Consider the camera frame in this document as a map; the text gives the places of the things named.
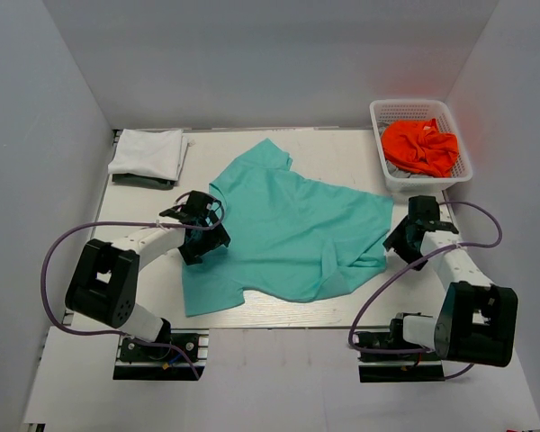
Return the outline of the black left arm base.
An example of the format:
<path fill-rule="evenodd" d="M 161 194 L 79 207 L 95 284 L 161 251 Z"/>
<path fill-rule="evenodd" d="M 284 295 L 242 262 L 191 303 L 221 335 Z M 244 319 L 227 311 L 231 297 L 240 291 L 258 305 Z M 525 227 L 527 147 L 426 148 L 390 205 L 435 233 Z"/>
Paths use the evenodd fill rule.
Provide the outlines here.
<path fill-rule="evenodd" d="M 171 329 L 167 346 L 140 344 L 128 335 L 119 339 L 113 367 L 115 381 L 197 382 L 204 372 L 208 329 Z"/>

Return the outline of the teal t shirt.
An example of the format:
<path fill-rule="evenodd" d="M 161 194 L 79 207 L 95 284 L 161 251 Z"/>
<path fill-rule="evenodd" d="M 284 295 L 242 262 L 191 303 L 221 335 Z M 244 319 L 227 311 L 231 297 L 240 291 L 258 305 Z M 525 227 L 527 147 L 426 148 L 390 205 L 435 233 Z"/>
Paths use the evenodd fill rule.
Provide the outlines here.
<path fill-rule="evenodd" d="M 184 268 L 186 316 L 238 307 L 246 290 L 299 303 L 344 296 L 385 271 L 392 199 L 310 180 L 292 163 L 265 139 L 210 182 L 230 243 Z"/>

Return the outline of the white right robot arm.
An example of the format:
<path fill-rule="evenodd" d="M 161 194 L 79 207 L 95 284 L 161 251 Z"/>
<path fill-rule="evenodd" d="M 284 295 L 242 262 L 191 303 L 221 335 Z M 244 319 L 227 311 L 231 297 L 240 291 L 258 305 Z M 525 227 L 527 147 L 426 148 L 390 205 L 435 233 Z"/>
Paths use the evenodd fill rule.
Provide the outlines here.
<path fill-rule="evenodd" d="M 441 219 L 433 196 L 409 198 L 408 213 L 383 242 L 409 270 L 430 263 L 445 288 L 436 317 L 401 312 L 391 320 L 387 345 L 401 359 L 426 348 L 438 358 L 505 367 L 514 346 L 518 296 L 487 277 L 469 256 L 459 230 Z"/>

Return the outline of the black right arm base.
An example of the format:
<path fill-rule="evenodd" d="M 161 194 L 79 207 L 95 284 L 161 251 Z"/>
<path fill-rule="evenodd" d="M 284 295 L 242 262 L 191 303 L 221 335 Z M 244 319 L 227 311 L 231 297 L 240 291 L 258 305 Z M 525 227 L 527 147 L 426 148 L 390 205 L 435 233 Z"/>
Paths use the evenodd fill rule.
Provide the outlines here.
<path fill-rule="evenodd" d="M 403 319 L 399 313 L 387 328 L 357 331 L 352 342 L 359 348 L 358 374 L 360 383 L 429 383 L 445 379 L 442 361 L 435 353 L 404 354 L 417 350 L 403 338 Z"/>

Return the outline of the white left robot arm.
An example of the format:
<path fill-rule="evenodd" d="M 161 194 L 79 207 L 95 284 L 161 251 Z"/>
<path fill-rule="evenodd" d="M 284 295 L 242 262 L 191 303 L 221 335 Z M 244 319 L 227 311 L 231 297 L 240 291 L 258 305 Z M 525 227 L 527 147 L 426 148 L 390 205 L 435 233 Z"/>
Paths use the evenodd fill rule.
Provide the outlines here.
<path fill-rule="evenodd" d="M 112 241 L 93 238 L 85 244 L 67 289 L 66 307 L 136 338 L 151 358 L 164 358 L 172 348 L 171 325 L 137 303 L 139 273 L 174 249 L 193 266 L 216 248 L 228 247 L 224 216 L 221 200 L 191 191 L 155 221 L 117 222 L 117 227 L 136 230 Z"/>

